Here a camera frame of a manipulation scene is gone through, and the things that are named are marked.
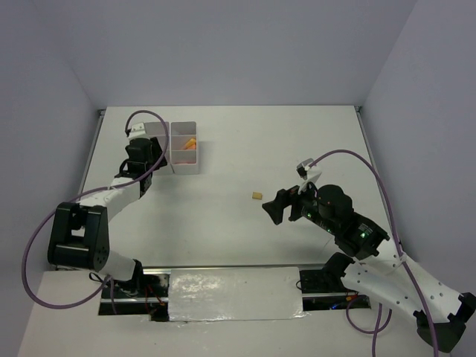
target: white table surface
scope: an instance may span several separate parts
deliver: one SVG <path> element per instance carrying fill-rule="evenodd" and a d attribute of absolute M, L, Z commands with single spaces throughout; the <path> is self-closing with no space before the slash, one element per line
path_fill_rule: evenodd
<path fill-rule="evenodd" d="M 108 185 L 126 157 L 126 119 L 146 107 L 109 107 L 85 189 Z M 324 263 L 332 237 L 302 219 L 274 226 L 261 204 L 300 184 L 296 165 L 333 149 L 368 158 L 352 106 L 147 107 L 169 122 L 197 122 L 200 174 L 154 176 L 147 194 L 109 224 L 111 249 L 144 266 Z M 138 115 L 134 122 L 154 121 Z M 318 181 L 341 185 L 355 209 L 390 232 L 371 172 L 345 154 L 325 159 Z M 263 193 L 263 200 L 251 193 Z"/>
<path fill-rule="evenodd" d="M 108 184 L 125 158 L 123 125 L 136 109 L 108 108 L 85 189 Z M 334 251 L 326 232 L 307 221 L 275 227 L 264 202 L 300 179 L 295 166 L 332 149 L 368 158 L 352 106 L 151 107 L 167 121 L 198 124 L 202 171 L 154 177 L 147 195 L 110 224 L 111 247 L 145 266 L 322 263 Z M 141 115 L 138 121 L 154 118 Z M 345 155 L 321 165 L 319 185 L 341 185 L 356 210 L 389 231 L 378 188 L 359 161 Z M 97 288 L 84 271 L 49 271 L 39 296 L 76 301 Z M 70 310 L 33 307 L 20 356 L 370 356 L 371 337 L 355 331 L 343 311 L 312 312 L 281 321 L 157 323 L 145 316 L 98 316 L 99 297 Z M 376 312 L 352 311 L 371 329 Z M 432 356 L 414 324 L 398 315 L 379 335 L 378 357 Z"/>
<path fill-rule="evenodd" d="M 48 271 L 39 296 L 70 303 L 96 288 L 84 271 Z M 97 316 L 98 308 L 99 297 L 70 310 L 35 305 L 19 356 L 371 356 L 371 337 L 355 331 L 343 310 L 312 312 L 293 320 L 184 324 L 150 322 L 145 316 Z M 371 329 L 376 312 L 357 309 L 352 317 Z M 414 325 L 398 315 L 379 334 L 376 352 L 378 357 L 432 356 Z"/>

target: red wire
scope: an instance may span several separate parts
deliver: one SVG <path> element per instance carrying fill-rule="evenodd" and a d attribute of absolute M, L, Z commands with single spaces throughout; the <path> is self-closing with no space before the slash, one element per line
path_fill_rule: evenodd
<path fill-rule="evenodd" d="M 160 299 L 159 296 L 157 296 L 157 294 L 152 290 L 152 288 L 150 287 L 150 285 L 147 286 L 150 290 L 150 292 L 152 292 L 154 294 L 154 296 L 157 298 L 158 302 L 163 306 L 165 305 L 165 303 Z"/>

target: white wall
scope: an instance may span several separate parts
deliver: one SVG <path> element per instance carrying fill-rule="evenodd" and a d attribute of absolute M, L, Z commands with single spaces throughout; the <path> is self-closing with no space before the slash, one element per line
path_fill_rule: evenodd
<path fill-rule="evenodd" d="M 29 235 L 79 188 L 96 113 L 31 2 L 0 1 L 0 356 L 16 356 L 32 302 L 20 280 Z M 48 229 L 33 246 L 36 291 Z"/>
<path fill-rule="evenodd" d="M 364 104 L 405 247 L 476 294 L 476 2 L 419 0 Z M 473 316 L 454 356 L 474 356 Z"/>
<path fill-rule="evenodd" d="M 416 0 L 33 0 L 97 106 L 362 104 Z"/>

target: orange object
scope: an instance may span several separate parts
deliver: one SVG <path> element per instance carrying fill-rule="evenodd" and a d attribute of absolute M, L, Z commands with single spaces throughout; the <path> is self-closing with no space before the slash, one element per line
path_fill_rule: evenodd
<path fill-rule="evenodd" d="M 187 150 L 192 145 L 195 145 L 195 148 L 196 148 L 196 139 L 195 138 L 191 138 L 189 141 L 187 141 L 181 149 L 182 150 Z"/>

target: white container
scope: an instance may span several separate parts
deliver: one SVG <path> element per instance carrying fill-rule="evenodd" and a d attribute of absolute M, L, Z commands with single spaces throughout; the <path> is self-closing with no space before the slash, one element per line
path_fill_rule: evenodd
<path fill-rule="evenodd" d="M 191 138 L 196 139 L 196 149 L 183 149 Z M 177 175 L 199 173 L 199 138 L 195 121 L 170 123 L 170 162 Z"/>

